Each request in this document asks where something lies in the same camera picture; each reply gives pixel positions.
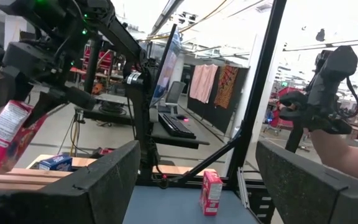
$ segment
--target hanging cloth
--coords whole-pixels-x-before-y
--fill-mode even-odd
[[[190,86],[191,98],[208,103],[217,69],[216,65],[197,65],[195,67]]]
[[[224,109],[229,107],[231,95],[234,89],[239,68],[226,65],[219,76],[218,93],[216,94],[214,104]]]

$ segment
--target blue box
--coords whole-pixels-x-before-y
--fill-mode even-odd
[[[68,155],[53,156],[49,159],[44,159],[39,162],[39,169],[41,170],[58,170],[71,171],[73,158]]]

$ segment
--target blue table surface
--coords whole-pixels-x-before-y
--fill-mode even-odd
[[[218,214],[204,216],[198,199],[201,189],[135,186],[124,224],[258,223],[231,191],[222,191]]]

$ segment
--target small red juice box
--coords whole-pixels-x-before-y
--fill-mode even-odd
[[[216,172],[205,171],[200,205],[204,215],[216,215],[222,192],[222,180]]]
[[[45,115],[24,128],[32,109],[23,102],[11,100],[0,113],[0,174],[12,170],[47,118]]]

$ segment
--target computer mouse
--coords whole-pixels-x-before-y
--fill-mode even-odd
[[[178,118],[179,120],[187,119],[187,117],[186,117],[185,115],[181,115],[181,114],[177,115],[177,118]]]

